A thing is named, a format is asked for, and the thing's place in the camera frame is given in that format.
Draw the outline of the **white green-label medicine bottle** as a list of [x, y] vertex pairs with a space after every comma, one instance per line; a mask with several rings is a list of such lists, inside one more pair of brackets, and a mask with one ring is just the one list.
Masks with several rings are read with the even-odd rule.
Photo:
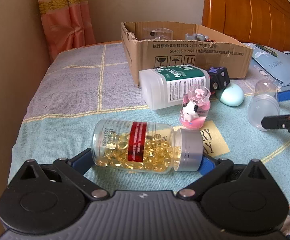
[[185, 94], [194, 85], [210, 87], [206, 70], [190, 64], [157, 67], [139, 72], [142, 96], [151, 110], [182, 104]]

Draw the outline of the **wooden bed headboard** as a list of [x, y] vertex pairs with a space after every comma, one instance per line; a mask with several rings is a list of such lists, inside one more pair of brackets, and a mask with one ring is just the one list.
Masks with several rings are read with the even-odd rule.
[[202, 25], [242, 43], [290, 51], [288, 0], [205, 0]]

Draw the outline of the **light blue floral pillow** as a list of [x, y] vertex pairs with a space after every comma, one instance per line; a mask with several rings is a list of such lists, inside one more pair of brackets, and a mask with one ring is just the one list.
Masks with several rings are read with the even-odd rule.
[[254, 43], [244, 45], [253, 50], [250, 68], [254, 68], [261, 79], [268, 79], [283, 90], [290, 87], [290, 51], [281, 52]]

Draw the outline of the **brown cardboard box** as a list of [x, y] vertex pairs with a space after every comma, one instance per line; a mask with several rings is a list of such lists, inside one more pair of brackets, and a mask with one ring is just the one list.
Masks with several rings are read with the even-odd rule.
[[[143, 28], [168, 28], [172, 40], [144, 40]], [[201, 33], [214, 42], [185, 40], [185, 34]], [[238, 40], [203, 25], [179, 22], [122, 22], [121, 40], [135, 85], [139, 71], [182, 64], [208, 70], [225, 67], [229, 77], [246, 77], [253, 50]]]

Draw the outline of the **dark blue toy block car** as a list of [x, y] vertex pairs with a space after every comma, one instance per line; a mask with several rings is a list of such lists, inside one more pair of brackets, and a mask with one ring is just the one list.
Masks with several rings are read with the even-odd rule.
[[229, 74], [225, 67], [211, 67], [208, 71], [210, 76], [210, 91], [225, 89], [230, 84]]

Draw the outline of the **peach pink curtain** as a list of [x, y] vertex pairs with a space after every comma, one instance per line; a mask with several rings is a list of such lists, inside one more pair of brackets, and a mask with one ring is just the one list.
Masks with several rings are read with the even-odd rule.
[[49, 55], [95, 44], [88, 0], [38, 0]]

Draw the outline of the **clear plastic bottle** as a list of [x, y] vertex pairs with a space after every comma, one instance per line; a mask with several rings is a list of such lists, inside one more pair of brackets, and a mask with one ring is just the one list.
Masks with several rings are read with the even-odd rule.
[[276, 86], [270, 80], [259, 80], [255, 85], [253, 98], [248, 107], [250, 124], [260, 131], [265, 131], [266, 129], [261, 124], [262, 119], [266, 116], [279, 114], [280, 108]]

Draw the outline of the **grey elephant toy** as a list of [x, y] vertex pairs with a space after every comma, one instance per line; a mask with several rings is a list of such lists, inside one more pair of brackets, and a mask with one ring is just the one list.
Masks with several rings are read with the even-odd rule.
[[197, 41], [208, 42], [210, 38], [207, 35], [204, 35], [201, 33], [194, 33], [192, 35], [185, 34], [185, 40], [197, 40]]

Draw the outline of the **clear square plastic container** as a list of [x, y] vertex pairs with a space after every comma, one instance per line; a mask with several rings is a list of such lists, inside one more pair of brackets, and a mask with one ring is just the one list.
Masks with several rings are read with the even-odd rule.
[[142, 39], [144, 40], [172, 40], [173, 31], [168, 28], [143, 28]]

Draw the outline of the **yellow printed card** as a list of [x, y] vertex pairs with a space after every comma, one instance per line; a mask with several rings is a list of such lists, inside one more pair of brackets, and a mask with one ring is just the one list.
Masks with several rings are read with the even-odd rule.
[[[190, 129], [189, 131], [198, 135], [198, 129]], [[215, 158], [230, 152], [229, 146], [212, 120], [205, 121], [199, 131], [204, 153]]]

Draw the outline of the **mint green egg-shaped object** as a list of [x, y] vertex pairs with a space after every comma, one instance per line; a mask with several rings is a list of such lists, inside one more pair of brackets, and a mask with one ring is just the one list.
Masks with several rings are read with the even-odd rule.
[[227, 106], [238, 107], [244, 101], [244, 92], [239, 85], [230, 83], [226, 88], [217, 90], [216, 97]]

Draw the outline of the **pink snow globe keychain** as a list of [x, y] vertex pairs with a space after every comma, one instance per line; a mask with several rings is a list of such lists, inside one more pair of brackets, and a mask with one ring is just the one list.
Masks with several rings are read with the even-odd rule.
[[182, 101], [180, 122], [187, 129], [200, 129], [210, 110], [211, 92], [203, 85], [194, 85], [189, 88]]

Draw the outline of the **glass bottle yellow capsules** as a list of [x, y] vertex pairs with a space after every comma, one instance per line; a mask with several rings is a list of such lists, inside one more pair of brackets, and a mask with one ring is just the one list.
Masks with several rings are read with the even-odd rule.
[[167, 124], [100, 120], [93, 132], [95, 165], [137, 172], [196, 172], [203, 157], [199, 130]]

